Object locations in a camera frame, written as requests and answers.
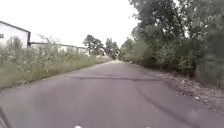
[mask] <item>roof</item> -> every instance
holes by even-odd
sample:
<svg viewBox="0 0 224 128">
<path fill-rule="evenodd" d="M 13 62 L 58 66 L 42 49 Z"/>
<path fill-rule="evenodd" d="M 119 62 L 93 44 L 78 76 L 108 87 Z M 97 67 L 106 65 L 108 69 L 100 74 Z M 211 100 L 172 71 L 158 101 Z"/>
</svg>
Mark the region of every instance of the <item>roof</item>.
<svg viewBox="0 0 224 128">
<path fill-rule="evenodd" d="M 5 24 L 5 25 L 10 26 L 10 27 L 13 27 L 13 28 L 16 28 L 16 29 L 19 29 L 19 30 L 21 30 L 21 31 L 25 31 L 25 32 L 30 33 L 30 31 L 28 31 L 28 30 L 26 30 L 26 29 L 23 29 L 23 28 L 20 28 L 20 27 L 17 27 L 17 26 L 11 25 L 11 24 L 6 23 L 6 22 L 0 21 L 0 23 Z"/>
</svg>

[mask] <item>asphalt road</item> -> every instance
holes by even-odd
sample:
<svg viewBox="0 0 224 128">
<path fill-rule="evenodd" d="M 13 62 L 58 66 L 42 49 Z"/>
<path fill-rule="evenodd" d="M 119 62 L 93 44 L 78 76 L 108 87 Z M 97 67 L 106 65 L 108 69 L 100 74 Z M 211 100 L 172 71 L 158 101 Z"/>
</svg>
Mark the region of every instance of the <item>asphalt road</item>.
<svg viewBox="0 0 224 128">
<path fill-rule="evenodd" d="M 224 128 L 154 72 L 113 61 L 0 93 L 12 128 Z"/>
</svg>

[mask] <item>white building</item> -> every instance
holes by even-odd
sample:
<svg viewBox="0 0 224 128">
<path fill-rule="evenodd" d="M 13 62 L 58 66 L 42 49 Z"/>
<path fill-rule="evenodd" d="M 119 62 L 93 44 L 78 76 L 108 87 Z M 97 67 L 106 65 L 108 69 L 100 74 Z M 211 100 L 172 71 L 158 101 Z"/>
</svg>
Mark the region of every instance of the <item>white building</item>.
<svg viewBox="0 0 224 128">
<path fill-rule="evenodd" d="M 0 45 L 6 45 L 7 41 L 14 36 L 22 41 L 23 48 L 27 48 L 30 45 L 30 31 L 0 21 Z"/>
</svg>

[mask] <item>sky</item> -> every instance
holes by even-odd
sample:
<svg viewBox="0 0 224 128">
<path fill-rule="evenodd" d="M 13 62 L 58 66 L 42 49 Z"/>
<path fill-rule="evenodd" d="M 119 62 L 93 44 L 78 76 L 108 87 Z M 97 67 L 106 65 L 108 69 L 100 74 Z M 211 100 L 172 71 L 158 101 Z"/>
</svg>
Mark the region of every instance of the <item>sky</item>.
<svg viewBox="0 0 224 128">
<path fill-rule="evenodd" d="M 36 34 L 53 36 L 63 44 L 83 46 L 87 34 L 103 43 L 121 45 L 137 21 L 128 0 L 0 0 L 0 20 Z"/>
</svg>

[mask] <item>fence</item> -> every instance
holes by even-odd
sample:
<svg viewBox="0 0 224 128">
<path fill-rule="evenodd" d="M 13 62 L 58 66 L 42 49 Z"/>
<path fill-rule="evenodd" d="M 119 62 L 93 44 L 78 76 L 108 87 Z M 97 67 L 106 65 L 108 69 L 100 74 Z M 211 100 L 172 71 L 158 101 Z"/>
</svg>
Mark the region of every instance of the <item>fence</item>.
<svg viewBox="0 0 224 128">
<path fill-rule="evenodd" d="M 49 44 L 49 43 L 42 43 L 42 42 L 30 42 L 28 48 L 40 49 L 40 48 L 46 47 L 47 45 L 56 46 L 56 47 L 58 47 L 58 49 L 64 50 L 64 51 L 66 51 L 68 48 L 72 48 L 75 51 L 77 51 L 78 53 L 86 53 L 86 51 L 87 51 L 87 48 L 85 48 L 85 47 L 77 47 L 77 46 L 73 46 L 73 45 L 63 45 L 63 44 L 56 44 L 56 43 Z"/>
</svg>

